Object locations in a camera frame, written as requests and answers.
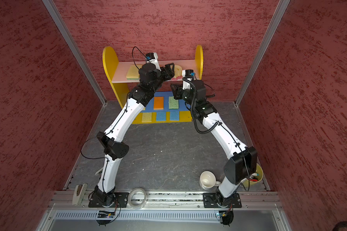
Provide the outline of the yellow smiley face sponge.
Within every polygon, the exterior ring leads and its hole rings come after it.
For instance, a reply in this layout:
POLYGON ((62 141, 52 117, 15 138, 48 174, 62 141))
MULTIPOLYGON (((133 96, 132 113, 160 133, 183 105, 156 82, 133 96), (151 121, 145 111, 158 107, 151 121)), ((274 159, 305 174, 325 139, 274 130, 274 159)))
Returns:
POLYGON ((180 65, 174 65, 174 77, 171 79, 172 81, 177 81, 182 77, 183 68, 180 65))

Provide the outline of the light green sponge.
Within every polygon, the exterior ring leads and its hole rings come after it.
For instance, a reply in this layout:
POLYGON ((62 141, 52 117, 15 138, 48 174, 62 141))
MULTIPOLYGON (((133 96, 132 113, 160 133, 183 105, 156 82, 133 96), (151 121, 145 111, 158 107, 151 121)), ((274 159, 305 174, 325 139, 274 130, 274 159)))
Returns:
POLYGON ((169 96, 168 106, 170 110, 179 109, 179 100, 169 96))

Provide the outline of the orange sponge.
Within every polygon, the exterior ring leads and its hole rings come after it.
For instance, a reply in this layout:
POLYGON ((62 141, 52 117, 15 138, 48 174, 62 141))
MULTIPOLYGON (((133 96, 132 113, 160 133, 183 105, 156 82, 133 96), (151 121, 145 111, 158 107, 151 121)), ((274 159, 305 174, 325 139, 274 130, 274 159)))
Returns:
POLYGON ((154 97, 153 110, 163 110, 164 109, 164 97, 154 97))

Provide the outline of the green scrub sponge dark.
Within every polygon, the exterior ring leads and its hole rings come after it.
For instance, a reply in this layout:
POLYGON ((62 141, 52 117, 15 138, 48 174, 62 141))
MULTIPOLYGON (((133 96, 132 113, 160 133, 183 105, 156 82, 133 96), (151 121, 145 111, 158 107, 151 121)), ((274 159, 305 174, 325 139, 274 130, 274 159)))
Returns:
POLYGON ((142 67, 142 65, 131 65, 127 71, 126 79, 127 80, 139 80, 139 69, 142 67))

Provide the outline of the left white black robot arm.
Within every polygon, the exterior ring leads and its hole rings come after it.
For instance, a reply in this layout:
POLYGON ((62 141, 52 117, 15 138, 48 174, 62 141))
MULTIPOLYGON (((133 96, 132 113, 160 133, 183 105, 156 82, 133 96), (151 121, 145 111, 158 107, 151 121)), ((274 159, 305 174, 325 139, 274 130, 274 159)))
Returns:
POLYGON ((117 118, 104 132, 96 135, 104 148, 105 162, 99 183, 91 194, 89 207, 109 208, 117 204, 118 199, 114 195, 115 180, 120 162, 129 151, 129 146, 123 143, 125 134, 155 92, 165 81, 175 76, 174 67, 174 63, 164 67, 157 67, 154 63, 144 64, 138 71, 140 83, 127 93, 126 104, 117 118))

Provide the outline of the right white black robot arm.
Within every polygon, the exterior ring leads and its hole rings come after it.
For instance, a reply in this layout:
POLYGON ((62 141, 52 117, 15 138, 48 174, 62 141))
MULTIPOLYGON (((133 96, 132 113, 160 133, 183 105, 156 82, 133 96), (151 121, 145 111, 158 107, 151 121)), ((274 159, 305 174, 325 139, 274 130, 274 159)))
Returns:
POLYGON ((257 150, 248 147, 231 132, 217 109, 207 100, 203 81, 193 78, 184 78, 183 81, 181 85, 171 84, 174 98, 190 106, 196 132, 211 133, 228 158, 224 166, 225 177, 216 190, 218 202, 224 203, 256 172, 257 150))

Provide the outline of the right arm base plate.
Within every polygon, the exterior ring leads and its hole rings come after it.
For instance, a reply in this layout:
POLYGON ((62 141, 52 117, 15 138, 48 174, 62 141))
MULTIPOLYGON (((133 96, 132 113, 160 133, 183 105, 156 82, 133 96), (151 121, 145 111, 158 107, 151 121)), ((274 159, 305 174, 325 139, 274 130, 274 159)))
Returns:
POLYGON ((242 208, 240 195, 234 193, 228 198, 224 198, 221 193, 203 193, 203 205, 205 208, 242 208))

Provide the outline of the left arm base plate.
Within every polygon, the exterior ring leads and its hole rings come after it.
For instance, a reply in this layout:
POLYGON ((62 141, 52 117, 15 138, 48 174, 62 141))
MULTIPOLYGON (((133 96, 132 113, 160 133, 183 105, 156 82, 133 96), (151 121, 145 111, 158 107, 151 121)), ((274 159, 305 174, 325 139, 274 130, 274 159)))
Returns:
POLYGON ((94 192, 90 196, 89 208, 126 208, 129 193, 115 192, 108 195, 98 195, 94 192))

